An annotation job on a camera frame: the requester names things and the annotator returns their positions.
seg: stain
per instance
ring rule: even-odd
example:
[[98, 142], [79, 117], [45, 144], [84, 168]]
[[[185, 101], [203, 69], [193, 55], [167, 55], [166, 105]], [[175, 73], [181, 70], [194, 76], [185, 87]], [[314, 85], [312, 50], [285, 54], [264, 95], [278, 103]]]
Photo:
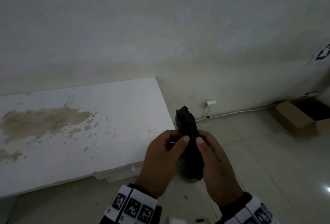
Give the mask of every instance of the stain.
[[57, 134], [67, 124], [78, 125], [92, 115], [89, 111], [78, 111], [79, 109], [69, 107], [11, 110], [1, 117], [0, 129], [2, 129], [2, 135], [7, 136], [6, 143], [20, 141], [28, 136], [39, 139], [48, 132]]
[[74, 128], [73, 130], [71, 130], [71, 131], [69, 132], [68, 137], [71, 138], [71, 137], [73, 136], [74, 133], [79, 133], [79, 132], [81, 132], [81, 128]]
[[3, 160], [11, 160], [12, 162], [17, 161], [19, 156], [22, 156], [23, 153], [21, 151], [16, 151], [14, 153], [8, 153], [4, 148], [0, 148], [0, 163]]
[[85, 131], [90, 130], [90, 129], [92, 129], [92, 127], [91, 127], [90, 125], [86, 125], [86, 126], [84, 126], [84, 130], [85, 130]]

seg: right hand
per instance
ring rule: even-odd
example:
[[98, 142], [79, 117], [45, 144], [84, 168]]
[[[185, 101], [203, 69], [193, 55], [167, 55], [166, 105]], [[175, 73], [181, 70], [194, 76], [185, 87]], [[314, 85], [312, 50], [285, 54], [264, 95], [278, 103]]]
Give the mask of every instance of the right hand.
[[204, 160], [203, 177], [211, 199], [225, 206], [243, 195], [230, 161], [218, 141], [208, 132], [198, 130], [196, 144]]

